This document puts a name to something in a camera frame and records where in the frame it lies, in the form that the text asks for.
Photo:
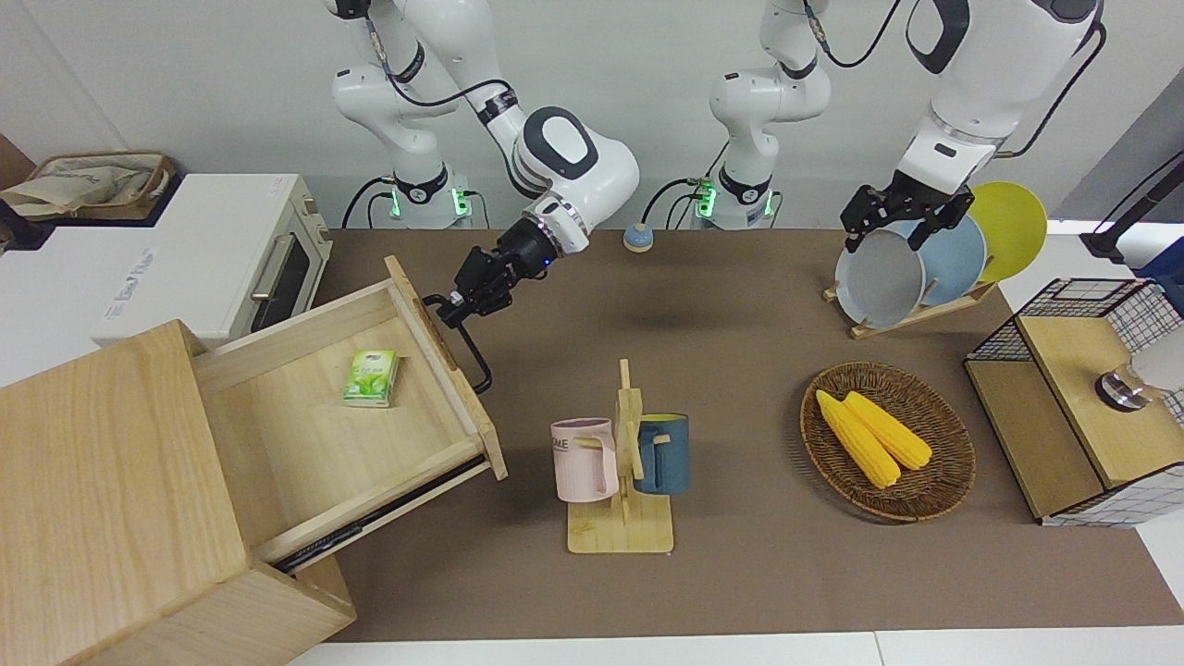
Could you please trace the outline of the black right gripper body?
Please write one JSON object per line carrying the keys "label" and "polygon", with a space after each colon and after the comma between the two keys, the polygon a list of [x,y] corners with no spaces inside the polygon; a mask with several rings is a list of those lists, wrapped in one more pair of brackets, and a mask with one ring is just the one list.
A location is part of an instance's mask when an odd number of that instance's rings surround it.
{"label": "black right gripper body", "polygon": [[559,252],[551,235],[533,220],[517,220],[498,237],[487,273],[487,308],[511,305],[511,290],[521,281],[542,278]]}

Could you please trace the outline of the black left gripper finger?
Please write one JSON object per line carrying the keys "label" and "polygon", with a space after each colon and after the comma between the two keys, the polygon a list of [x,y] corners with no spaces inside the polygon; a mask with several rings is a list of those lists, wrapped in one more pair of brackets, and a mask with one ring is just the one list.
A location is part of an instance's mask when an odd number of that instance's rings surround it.
{"label": "black left gripper finger", "polygon": [[858,187],[842,211],[847,252],[857,252],[862,241],[884,225],[882,193],[875,187]]}
{"label": "black left gripper finger", "polygon": [[929,241],[931,236],[942,230],[958,228],[973,203],[974,193],[972,190],[958,190],[951,201],[937,209],[926,210],[912,231],[913,252],[920,252],[921,246],[926,241]]}

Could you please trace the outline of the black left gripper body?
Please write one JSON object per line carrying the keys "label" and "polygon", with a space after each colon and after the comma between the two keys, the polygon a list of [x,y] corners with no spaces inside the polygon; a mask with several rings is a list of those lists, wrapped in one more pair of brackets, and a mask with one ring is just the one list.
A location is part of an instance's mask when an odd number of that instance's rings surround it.
{"label": "black left gripper body", "polygon": [[940,190],[896,169],[884,187],[871,187],[871,218],[877,223],[922,219],[944,205]]}

